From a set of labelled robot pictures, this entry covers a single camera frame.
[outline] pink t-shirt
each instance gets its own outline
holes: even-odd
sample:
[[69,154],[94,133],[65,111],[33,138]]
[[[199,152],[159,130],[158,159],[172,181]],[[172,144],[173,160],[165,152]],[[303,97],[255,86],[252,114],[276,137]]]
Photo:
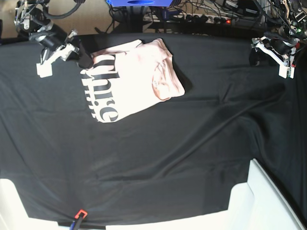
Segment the pink t-shirt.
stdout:
[[162,39],[136,40],[92,55],[94,66],[81,74],[97,121],[116,122],[185,93]]

